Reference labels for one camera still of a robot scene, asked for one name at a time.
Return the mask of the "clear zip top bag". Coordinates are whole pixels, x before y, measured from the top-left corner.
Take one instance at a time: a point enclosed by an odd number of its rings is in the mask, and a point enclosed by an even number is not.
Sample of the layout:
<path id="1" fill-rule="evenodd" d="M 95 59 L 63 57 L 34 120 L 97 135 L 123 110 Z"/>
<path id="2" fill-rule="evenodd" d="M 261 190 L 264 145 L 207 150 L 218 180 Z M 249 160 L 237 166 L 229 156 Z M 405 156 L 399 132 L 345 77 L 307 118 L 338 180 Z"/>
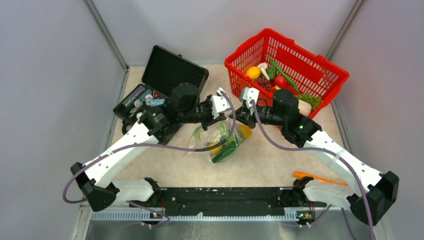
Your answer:
<path id="1" fill-rule="evenodd" d="M 199 125 L 192 133 L 188 147 L 191 149 L 203 149 L 216 145 L 226 139 L 232 129 L 233 121 L 231 119 L 220 121 L 203 130 Z M 234 133 L 222 145 L 217 148 L 199 152 L 198 154 L 213 164 L 223 162 L 228 156 L 236 151 L 241 144 L 252 136 L 252 130 L 241 123 L 235 125 Z"/>

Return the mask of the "yellow green toy fruit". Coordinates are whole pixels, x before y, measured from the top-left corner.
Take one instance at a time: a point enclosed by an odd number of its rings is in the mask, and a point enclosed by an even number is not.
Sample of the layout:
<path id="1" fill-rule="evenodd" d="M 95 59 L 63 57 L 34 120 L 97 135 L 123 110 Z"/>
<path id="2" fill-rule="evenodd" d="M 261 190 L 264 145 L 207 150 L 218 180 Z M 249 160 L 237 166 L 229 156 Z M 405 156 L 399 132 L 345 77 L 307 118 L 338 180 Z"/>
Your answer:
<path id="1" fill-rule="evenodd" d="M 239 125 L 237 127 L 237 132 L 240 135 L 240 137 L 244 140 L 250 138 L 253 134 L 252 130 L 246 125 Z"/>

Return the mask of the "toy cauliflower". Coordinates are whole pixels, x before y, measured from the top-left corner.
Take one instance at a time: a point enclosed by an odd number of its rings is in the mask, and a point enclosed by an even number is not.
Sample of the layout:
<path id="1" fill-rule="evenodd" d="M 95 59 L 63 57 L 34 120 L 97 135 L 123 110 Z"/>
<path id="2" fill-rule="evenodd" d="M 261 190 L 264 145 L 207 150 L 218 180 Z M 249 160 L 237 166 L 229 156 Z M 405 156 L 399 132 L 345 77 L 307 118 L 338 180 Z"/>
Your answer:
<path id="1" fill-rule="evenodd" d="M 220 142 L 230 133 L 230 125 L 227 122 L 219 122 L 204 130 L 202 126 L 198 126 L 192 135 L 195 145 Z"/>

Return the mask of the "yellow toy lemon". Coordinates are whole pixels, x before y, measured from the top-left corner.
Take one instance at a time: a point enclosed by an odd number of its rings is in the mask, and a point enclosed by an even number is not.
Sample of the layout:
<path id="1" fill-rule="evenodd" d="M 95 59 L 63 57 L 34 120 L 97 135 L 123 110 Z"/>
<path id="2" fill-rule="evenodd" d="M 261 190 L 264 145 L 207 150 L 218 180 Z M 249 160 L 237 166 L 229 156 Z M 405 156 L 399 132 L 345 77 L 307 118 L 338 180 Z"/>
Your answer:
<path id="1" fill-rule="evenodd" d="M 208 143 L 208 147 L 213 147 L 213 146 L 215 146 L 217 144 L 218 144 L 218 142 L 209 142 Z M 212 155 L 212 156 L 216 156 L 216 155 L 218 155 L 222 151 L 222 149 L 223 149 L 223 146 L 222 145 L 219 145 L 219 146 L 217 146 L 217 147 L 215 147 L 213 149 L 210 149 L 208 151 L 208 153 L 210 155 Z"/>

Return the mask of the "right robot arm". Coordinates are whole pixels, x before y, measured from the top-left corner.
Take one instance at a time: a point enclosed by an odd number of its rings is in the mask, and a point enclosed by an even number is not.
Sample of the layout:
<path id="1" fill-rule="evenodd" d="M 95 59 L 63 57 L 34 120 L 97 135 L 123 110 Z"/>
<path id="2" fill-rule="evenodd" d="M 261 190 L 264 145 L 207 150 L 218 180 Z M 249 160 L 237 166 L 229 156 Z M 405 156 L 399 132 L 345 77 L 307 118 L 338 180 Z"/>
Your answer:
<path id="1" fill-rule="evenodd" d="M 346 183 L 341 186 L 306 178 L 293 192 L 297 205 L 322 202 L 348 208 L 361 222 L 376 226 L 396 202 L 399 177 L 392 171 L 382 173 L 365 164 L 337 144 L 318 123 L 301 114 L 299 100 L 290 90 L 275 91 L 272 106 L 259 106 L 259 90 L 253 87 L 245 87 L 239 99 L 242 106 L 235 112 L 237 121 L 250 128 L 280 127 L 281 135 L 296 146 L 294 151 L 315 156 Z"/>

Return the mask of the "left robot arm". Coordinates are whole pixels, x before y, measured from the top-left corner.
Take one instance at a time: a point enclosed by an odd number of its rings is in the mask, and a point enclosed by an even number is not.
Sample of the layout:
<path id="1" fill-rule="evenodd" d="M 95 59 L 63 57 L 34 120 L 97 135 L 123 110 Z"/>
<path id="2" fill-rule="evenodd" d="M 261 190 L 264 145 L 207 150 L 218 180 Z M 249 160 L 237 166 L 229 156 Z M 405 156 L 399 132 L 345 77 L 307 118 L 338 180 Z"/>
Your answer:
<path id="1" fill-rule="evenodd" d="M 164 140 L 176 133 L 182 124 L 200 123 L 207 127 L 225 120 L 232 107 L 222 88 L 206 100 L 199 100 L 198 88 L 191 83 L 175 87 L 170 97 L 158 106 L 149 107 L 115 144 L 97 158 L 71 168 L 85 200 L 94 212 L 100 212 L 115 202 L 139 201 L 149 207 L 160 202 L 160 193 L 147 180 L 113 184 L 115 176 L 149 147 L 171 149 Z"/>

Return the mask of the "red toy tomato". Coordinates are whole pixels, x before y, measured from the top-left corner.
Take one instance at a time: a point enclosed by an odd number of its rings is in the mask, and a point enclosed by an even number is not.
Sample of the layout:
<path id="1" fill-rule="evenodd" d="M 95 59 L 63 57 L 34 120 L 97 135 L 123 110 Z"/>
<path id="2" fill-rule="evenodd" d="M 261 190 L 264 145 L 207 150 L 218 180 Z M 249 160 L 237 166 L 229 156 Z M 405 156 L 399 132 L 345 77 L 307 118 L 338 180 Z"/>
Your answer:
<path id="1" fill-rule="evenodd" d="M 288 81 L 283 75 L 276 75 L 274 77 L 274 85 L 280 89 L 286 88 Z"/>

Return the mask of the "purple toy grapes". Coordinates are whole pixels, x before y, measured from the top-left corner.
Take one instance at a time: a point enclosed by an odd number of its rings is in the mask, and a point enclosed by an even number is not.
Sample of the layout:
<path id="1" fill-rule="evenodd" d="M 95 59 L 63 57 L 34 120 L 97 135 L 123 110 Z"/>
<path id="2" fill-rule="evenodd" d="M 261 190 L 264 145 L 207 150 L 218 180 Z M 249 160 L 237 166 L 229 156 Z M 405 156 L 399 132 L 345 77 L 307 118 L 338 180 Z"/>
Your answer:
<path id="1" fill-rule="evenodd" d="M 275 89 L 274 82 L 267 80 L 264 77 L 259 77 L 259 78 L 255 79 L 254 82 L 266 91 L 272 91 L 272 90 Z"/>

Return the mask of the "green toy grapes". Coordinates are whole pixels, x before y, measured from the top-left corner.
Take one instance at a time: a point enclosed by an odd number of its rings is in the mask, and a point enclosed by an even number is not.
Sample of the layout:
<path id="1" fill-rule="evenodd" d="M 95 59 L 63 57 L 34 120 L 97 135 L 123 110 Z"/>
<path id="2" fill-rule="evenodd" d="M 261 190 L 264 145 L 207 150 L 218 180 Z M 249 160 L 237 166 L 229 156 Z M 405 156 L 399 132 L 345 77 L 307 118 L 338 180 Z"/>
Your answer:
<path id="1" fill-rule="evenodd" d="M 323 102 L 320 96 L 312 96 L 309 93 L 302 93 L 296 96 L 299 100 L 302 100 L 311 105 L 312 110 L 316 110 Z"/>

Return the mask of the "black poker chip case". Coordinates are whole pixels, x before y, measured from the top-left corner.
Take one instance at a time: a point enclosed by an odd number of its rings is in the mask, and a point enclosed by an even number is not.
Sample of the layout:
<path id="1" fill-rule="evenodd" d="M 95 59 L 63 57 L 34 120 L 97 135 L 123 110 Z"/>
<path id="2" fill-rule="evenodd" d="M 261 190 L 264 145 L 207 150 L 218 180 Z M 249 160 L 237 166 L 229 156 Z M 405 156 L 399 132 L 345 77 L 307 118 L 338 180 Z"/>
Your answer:
<path id="1" fill-rule="evenodd" d="M 209 77 L 209 71 L 180 54 L 155 45 L 148 58 L 141 83 L 126 95 L 113 109 L 114 114 L 122 120 L 121 132 L 137 121 L 137 114 L 147 110 L 146 96 L 154 99 L 166 99 L 173 88 L 181 83 L 190 83 L 201 92 Z"/>

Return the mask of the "green toy bean pod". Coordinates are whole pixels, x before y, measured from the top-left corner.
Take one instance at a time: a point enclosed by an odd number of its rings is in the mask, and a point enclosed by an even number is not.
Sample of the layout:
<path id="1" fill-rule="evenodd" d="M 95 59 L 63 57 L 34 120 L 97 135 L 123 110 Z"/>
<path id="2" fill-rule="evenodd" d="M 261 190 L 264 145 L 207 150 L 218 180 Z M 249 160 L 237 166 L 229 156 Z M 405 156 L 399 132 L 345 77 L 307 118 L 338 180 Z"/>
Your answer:
<path id="1" fill-rule="evenodd" d="M 298 95 L 300 95 L 301 93 L 300 93 L 300 91 L 299 91 L 299 89 L 298 89 L 298 87 L 296 86 L 296 84 L 295 84 L 295 82 L 294 82 L 294 80 L 289 76 L 289 75 L 287 75 L 283 70 L 282 70 L 282 68 L 276 63 L 276 61 L 274 60 L 274 58 L 271 56 L 271 55 L 269 55 L 269 54 L 266 54 L 265 55 L 266 57 L 268 57 L 269 58 L 269 62 L 271 63 L 271 65 L 273 65 L 276 69 L 277 69 L 277 71 L 283 76 L 283 77 L 285 77 L 285 79 L 290 83 L 290 85 L 293 87 L 293 89 L 297 92 L 297 94 Z"/>

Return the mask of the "white toy mushroom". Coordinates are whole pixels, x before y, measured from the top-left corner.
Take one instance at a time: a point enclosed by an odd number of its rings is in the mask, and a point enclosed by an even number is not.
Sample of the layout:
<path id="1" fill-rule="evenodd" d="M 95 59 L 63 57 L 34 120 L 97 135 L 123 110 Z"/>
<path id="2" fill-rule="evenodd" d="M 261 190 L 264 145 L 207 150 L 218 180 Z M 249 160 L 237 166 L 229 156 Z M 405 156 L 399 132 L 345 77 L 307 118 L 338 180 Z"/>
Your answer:
<path id="1" fill-rule="evenodd" d="M 266 71 L 266 69 L 268 68 L 268 63 L 267 62 L 262 62 L 259 65 L 257 65 L 257 67 L 260 69 L 261 74 L 263 75 L 263 77 L 270 81 L 270 77 Z"/>

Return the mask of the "red plastic basket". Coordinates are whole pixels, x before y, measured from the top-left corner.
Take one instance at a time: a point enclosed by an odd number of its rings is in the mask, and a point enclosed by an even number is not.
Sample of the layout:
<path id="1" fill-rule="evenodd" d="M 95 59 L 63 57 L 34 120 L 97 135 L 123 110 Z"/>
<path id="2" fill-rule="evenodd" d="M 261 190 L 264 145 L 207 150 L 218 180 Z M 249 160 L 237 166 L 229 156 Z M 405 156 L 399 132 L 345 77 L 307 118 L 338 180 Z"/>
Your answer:
<path id="1" fill-rule="evenodd" d="M 259 105 L 272 106 L 272 92 L 246 76 L 249 68 L 263 62 L 269 63 L 270 60 L 274 60 L 296 85 L 293 87 L 286 83 L 285 89 L 294 95 L 306 93 L 321 98 L 321 104 L 309 115 L 311 119 L 335 99 L 350 76 L 346 70 L 325 57 L 309 52 L 271 28 L 265 28 L 225 59 L 231 92 L 239 97 L 245 87 L 256 88 L 259 90 Z"/>

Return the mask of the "orange toy carrot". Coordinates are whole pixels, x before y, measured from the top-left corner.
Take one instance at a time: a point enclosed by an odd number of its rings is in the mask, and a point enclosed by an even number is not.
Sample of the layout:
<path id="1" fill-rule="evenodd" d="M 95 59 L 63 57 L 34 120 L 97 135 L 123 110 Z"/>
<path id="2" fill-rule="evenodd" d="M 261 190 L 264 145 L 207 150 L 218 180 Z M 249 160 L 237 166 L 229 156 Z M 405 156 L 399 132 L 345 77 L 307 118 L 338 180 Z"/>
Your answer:
<path id="1" fill-rule="evenodd" d="M 293 176 L 295 178 L 299 179 L 299 180 L 302 179 L 303 177 L 311 177 L 314 180 L 319 180 L 319 181 L 324 182 L 324 183 L 341 185 L 341 186 L 348 186 L 347 183 L 332 181 L 332 180 L 329 180 L 329 179 L 326 179 L 326 178 L 318 177 L 318 176 L 315 176 L 315 175 L 312 175 L 312 174 L 309 174 L 309 173 L 306 173 L 306 172 L 301 172 L 301 171 L 295 171 L 293 173 Z"/>

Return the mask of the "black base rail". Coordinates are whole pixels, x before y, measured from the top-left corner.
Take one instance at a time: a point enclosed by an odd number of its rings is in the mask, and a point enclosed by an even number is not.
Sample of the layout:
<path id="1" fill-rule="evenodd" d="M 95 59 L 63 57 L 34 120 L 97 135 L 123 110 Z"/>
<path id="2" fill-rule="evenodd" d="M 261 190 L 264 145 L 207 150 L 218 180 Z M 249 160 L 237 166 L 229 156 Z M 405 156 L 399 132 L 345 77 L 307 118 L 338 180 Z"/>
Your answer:
<path id="1" fill-rule="evenodd" d="M 283 216 L 288 208 L 327 206 L 307 200 L 291 187 L 159 187 L 147 201 L 133 203 L 163 210 L 170 217 Z"/>

